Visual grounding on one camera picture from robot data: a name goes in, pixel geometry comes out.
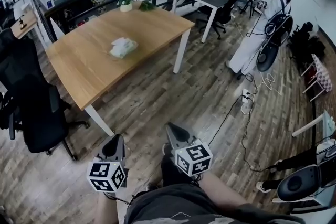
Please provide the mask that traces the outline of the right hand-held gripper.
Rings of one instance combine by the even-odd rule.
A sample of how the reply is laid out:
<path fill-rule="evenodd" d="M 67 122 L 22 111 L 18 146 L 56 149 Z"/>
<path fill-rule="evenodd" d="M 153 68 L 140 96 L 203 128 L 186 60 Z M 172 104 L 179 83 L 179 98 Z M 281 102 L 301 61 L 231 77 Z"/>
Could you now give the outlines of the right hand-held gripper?
<path fill-rule="evenodd" d="M 210 169 L 213 154 L 206 143 L 172 122 L 165 125 L 168 143 L 172 148 L 171 160 L 180 173 L 196 176 Z"/>

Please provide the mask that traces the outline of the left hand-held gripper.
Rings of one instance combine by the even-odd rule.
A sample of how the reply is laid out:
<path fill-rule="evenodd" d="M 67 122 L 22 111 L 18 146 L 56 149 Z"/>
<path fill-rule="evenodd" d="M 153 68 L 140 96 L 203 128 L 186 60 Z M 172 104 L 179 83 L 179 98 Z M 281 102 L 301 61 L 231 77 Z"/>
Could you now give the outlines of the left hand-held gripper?
<path fill-rule="evenodd" d="M 105 141 L 88 164 L 87 180 L 97 192 L 117 193 L 127 186 L 124 138 L 116 134 Z"/>

